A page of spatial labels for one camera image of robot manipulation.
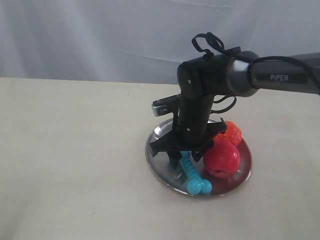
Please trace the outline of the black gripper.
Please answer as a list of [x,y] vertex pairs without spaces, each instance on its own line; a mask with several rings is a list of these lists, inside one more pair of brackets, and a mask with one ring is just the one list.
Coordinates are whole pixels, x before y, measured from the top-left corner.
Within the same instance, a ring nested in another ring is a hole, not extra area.
[[213,147],[213,138],[227,130],[223,119],[209,123],[213,99],[213,95],[190,99],[180,94],[178,112],[172,113],[171,130],[149,144],[152,156],[166,152],[173,170],[178,168],[182,151],[190,151],[193,160],[199,162]]

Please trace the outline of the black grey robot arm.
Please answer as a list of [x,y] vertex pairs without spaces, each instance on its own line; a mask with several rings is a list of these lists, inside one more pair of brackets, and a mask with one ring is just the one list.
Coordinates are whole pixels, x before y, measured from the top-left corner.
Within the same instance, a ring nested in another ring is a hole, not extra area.
[[224,133],[224,121],[210,123],[215,97],[250,97],[259,89],[319,94],[320,55],[258,57],[251,51],[230,49],[220,55],[204,55],[177,68],[180,93],[152,103],[156,116],[173,114],[171,130],[148,145],[152,156],[165,152],[173,169],[184,151],[195,161]]

